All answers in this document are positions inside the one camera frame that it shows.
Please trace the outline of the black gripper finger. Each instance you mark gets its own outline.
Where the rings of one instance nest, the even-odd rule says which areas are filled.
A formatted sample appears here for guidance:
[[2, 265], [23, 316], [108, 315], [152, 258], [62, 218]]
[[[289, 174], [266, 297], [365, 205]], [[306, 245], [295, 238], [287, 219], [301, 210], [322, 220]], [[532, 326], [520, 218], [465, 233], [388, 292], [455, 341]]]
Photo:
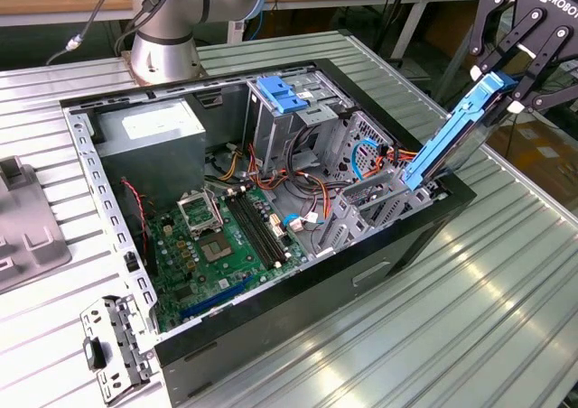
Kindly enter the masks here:
[[517, 11], [521, 5], [521, 0], [479, 1], [469, 41], [469, 53], [476, 57], [476, 64], [470, 70], [472, 80], [479, 80], [491, 71], [500, 70], [517, 54], [518, 45], [545, 20], [545, 8], [535, 6], [518, 23], [512, 23], [512, 28], [501, 41], [488, 49], [487, 41], [497, 33], [501, 15], [510, 7]]
[[541, 93], [537, 86], [541, 74], [549, 67], [550, 62], [558, 56], [559, 51], [572, 35], [573, 29], [568, 26], [560, 26], [552, 33], [526, 69], [524, 77], [513, 90], [512, 101], [507, 108], [508, 112], [519, 114], [528, 108], [540, 110], [577, 99], [576, 85], [552, 93]]

